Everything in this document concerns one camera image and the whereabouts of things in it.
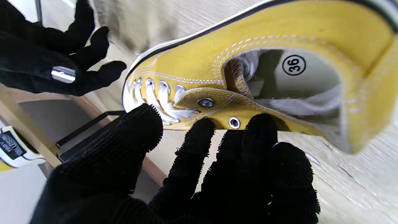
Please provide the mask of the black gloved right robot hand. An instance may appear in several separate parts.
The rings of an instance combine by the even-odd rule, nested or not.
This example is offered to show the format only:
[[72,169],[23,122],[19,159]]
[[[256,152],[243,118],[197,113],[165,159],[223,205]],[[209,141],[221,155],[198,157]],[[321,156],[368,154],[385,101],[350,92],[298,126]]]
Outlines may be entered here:
[[32,23],[7,0],[1,1],[1,83],[31,93],[82,96],[107,87],[126,69],[111,61],[97,71],[109,48],[108,27],[95,29],[87,0],[76,2],[67,31]]

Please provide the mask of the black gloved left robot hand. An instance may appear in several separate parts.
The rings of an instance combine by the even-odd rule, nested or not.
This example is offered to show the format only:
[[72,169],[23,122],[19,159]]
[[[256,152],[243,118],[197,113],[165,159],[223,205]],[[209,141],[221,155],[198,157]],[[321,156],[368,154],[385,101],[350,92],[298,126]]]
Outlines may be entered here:
[[313,170],[303,150],[279,142],[272,116],[253,116],[228,130],[196,192],[215,123],[203,118],[186,133],[163,185],[149,203],[132,197],[143,159],[163,125],[142,104],[81,153],[56,167],[31,224],[316,224]]

